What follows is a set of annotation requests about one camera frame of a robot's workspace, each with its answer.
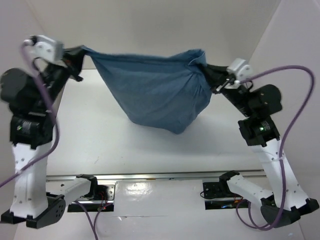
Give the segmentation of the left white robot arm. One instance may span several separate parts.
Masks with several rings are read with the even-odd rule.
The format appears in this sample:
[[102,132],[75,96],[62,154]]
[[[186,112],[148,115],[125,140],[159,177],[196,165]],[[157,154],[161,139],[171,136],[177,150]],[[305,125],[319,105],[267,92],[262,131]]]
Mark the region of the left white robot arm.
[[92,200],[99,193],[93,175],[80,174],[57,193],[46,190],[48,156],[57,146],[57,127],[31,75],[11,68],[0,78],[0,98],[12,113],[9,141],[15,161],[14,196],[1,215],[6,224],[25,223],[41,229],[57,223],[68,205],[78,198]]

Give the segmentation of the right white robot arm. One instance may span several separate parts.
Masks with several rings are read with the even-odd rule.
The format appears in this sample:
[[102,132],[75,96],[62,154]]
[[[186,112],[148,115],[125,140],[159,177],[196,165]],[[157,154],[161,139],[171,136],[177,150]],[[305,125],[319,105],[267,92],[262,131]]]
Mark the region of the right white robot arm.
[[318,201],[302,190],[284,153],[287,136],[280,135],[272,120],[272,115],[283,108],[280,90],[272,84],[257,89],[246,87],[254,77],[250,65],[242,59],[228,67],[207,65],[200,70],[212,92],[222,94],[244,115],[238,122],[239,131],[257,155],[271,186],[271,190],[264,189],[231,170],[217,183],[204,183],[203,197],[244,197],[249,205],[259,207],[266,221],[260,227],[262,231],[291,225],[316,211]]

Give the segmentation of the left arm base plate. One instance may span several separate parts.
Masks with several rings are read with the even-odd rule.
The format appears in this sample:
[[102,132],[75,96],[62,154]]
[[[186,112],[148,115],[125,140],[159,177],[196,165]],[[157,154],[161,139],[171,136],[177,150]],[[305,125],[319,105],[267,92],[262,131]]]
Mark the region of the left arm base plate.
[[112,202],[115,198],[116,183],[105,182],[99,183],[92,193],[78,197],[76,200],[79,202],[98,203],[104,204]]

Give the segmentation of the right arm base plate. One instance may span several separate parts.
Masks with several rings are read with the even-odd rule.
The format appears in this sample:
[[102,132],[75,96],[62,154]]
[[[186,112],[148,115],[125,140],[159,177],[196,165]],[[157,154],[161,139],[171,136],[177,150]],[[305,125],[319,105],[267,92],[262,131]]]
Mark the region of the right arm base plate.
[[199,194],[205,200],[233,198],[243,200],[244,198],[230,191],[226,183],[223,182],[203,182],[203,190]]

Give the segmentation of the blue pillowcase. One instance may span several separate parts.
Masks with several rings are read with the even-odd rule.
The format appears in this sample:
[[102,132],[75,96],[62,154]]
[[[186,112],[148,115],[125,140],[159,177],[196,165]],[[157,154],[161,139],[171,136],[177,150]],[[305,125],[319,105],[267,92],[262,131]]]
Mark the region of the blue pillowcase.
[[164,57],[107,54],[83,47],[121,109],[135,124],[181,134],[209,105],[202,49]]

